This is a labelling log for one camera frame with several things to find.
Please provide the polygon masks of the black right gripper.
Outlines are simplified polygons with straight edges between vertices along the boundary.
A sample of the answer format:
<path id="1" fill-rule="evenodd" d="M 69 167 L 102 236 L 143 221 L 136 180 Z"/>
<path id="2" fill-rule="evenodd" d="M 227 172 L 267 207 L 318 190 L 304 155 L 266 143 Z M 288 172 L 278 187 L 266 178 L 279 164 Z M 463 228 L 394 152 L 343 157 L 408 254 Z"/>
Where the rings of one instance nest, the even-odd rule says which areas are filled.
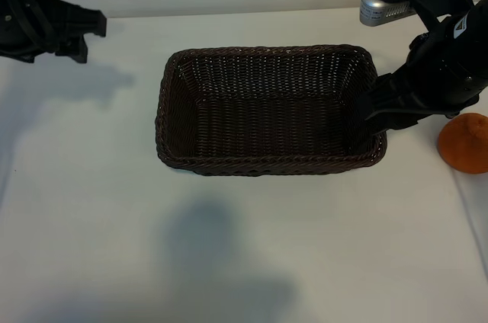
<path id="1" fill-rule="evenodd" d="M 481 94 L 481 19 L 434 20 L 410 44 L 406 63 L 377 77 L 356 105 L 371 135 L 415 126 L 433 114 L 453 117 Z"/>

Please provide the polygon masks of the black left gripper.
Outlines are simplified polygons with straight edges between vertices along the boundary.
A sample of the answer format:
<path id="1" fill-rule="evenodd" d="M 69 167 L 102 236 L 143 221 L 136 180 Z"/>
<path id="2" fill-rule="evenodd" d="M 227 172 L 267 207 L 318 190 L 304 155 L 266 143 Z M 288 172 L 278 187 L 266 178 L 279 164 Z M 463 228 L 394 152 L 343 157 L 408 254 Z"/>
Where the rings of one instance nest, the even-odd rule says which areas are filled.
<path id="1" fill-rule="evenodd" d="M 78 7 L 75 28 L 84 34 L 106 37 L 107 18 L 98 10 Z M 1 0 L 1 55 L 33 63 L 43 53 L 88 61 L 88 47 L 81 36 L 63 39 L 36 0 Z"/>

